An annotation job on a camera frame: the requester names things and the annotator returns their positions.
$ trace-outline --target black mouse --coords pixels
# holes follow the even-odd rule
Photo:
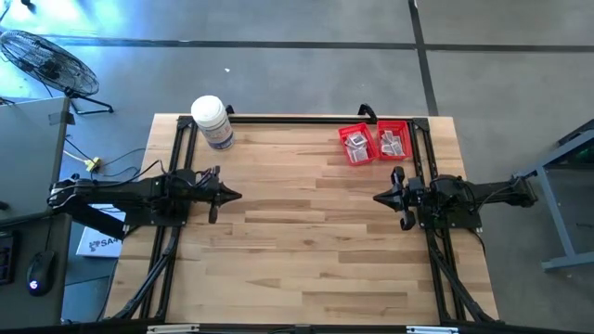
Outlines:
[[[27,290],[32,296],[43,296],[52,289],[55,255],[52,250],[44,250],[31,259],[27,269]]]

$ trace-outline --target wooden table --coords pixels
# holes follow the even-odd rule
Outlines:
[[[169,161],[178,116],[155,115],[143,168]],[[452,118],[429,120],[439,172],[465,176]],[[243,199],[224,205],[215,225],[207,223],[206,204],[193,205],[167,322],[438,323],[424,233],[401,231],[400,214],[371,199],[390,188],[395,163],[347,165],[341,126],[234,124],[236,144],[226,151],[210,149],[199,135],[192,169],[220,165],[221,179]],[[400,164],[415,175],[412,161]],[[106,315],[145,279],[154,235],[143,227],[123,243]],[[479,241],[466,230],[452,230],[452,240],[461,281],[497,317]],[[159,291],[158,282],[153,311]],[[453,314],[448,285],[445,291]]]

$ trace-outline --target gray desk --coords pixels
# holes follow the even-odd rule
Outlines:
[[[14,282],[0,286],[0,328],[59,324],[71,218],[12,224],[48,210],[45,200],[59,177],[69,103],[59,97],[0,106],[0,200],[10,205],[0,211],[0,230],[19,234]],[[48,248],[57,253],[54,286],[45,296],[33,297],[26,289],[27,268],[33,255],[44,250],[50,223]]]

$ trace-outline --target black fan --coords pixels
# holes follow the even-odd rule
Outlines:
[[[79,111],[77,114],[113,112],[106,103],[89,96],[99,90],[97,77],[84,63],[63,48],[29,32],[12,30],[0,35],[0,49],[19,69],[43,84],[58,89],[69,98],[82,98],[107,109]]]

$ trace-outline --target gray floor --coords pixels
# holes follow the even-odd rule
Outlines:
[[[2,25],[154,40],[414,42],[406,0],[179,0],[174,6],[157,0],[54,1],[61,11],[49,10],[47,0],[38,3],[35,16],[15,4]],[[594,43],[594,2],[588,0],[420,0],[418,6],[427,43]],[[77,117],[70,130],[83,151],[106,160],[143,147],[154,113],[188,112],[205,94],[220,96],[237,112],[353,113],[368,102],[380,114],[428,113],[416,51],[67,48],[96,72],[101,82],[96,97],[117,110]],[[427,57],[439,114],[455,118],[472,181],[509,177],[594,115],[594,54],[429,52]],[[39,83],[10,64],[0,63],[0,77],[9,83],[0,86],[0,96],[47,97]],[[141,155],[107,173],[139,164]],[[65,158],[64,175],[80,171]],[[540,261],[562,255],[546,207],[487,206],[483,218],[500,317],[516,325],[592,331],[594,265],[550,274],[540,269]],[[109,261],[72,256],[69,282],[108,275],[111,268]],[[105,281],[69,285],[64,317],[94,320]],[[81,295],[88,297],[79,305]]]

